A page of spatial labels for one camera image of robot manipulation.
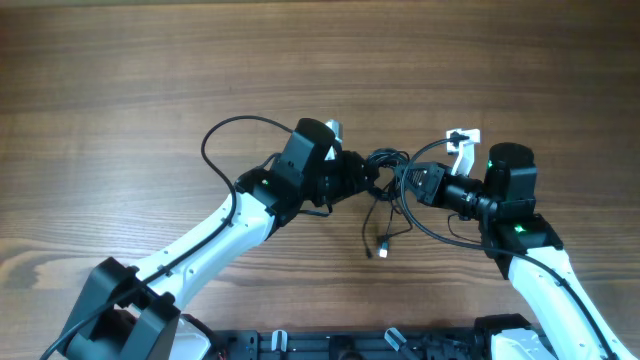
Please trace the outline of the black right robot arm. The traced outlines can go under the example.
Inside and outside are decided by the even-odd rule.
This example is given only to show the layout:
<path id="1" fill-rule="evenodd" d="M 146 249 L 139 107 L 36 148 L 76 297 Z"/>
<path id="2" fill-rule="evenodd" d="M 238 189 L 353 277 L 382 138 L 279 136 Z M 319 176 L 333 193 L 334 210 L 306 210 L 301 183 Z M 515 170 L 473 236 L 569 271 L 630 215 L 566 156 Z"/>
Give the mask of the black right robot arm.
<path id="1" fill-rule="evenodd" d="M 559 359 L 630 359 L 577 279 L 564 243 L 536 212 L 537 167 L 531 149 L 499 143 L 483 180 L 412 157 L 395 171 L 400 195 L 475 220 L 476 249 L 495 261 L 525 299 Z"/>

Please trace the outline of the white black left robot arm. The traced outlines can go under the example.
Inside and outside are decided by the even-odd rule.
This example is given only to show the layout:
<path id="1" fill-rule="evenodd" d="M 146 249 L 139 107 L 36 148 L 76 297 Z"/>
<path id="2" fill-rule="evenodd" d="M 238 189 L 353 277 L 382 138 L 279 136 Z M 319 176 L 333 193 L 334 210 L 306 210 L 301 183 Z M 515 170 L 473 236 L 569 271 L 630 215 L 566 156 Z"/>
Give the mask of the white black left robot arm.
<path id="1" fill-rule="evenodd" d="M 212 359 L 214 338 L 184 314 L 227 265 L 303 213 L 369 190 L 378 170 L 342 148 L 341 126 L 302 118 L 280 153 L 226 183 L 205 220 L 158 252 L 125 266 L 97 265 L 59 337 L 44 351 L 67 359 Z"/>

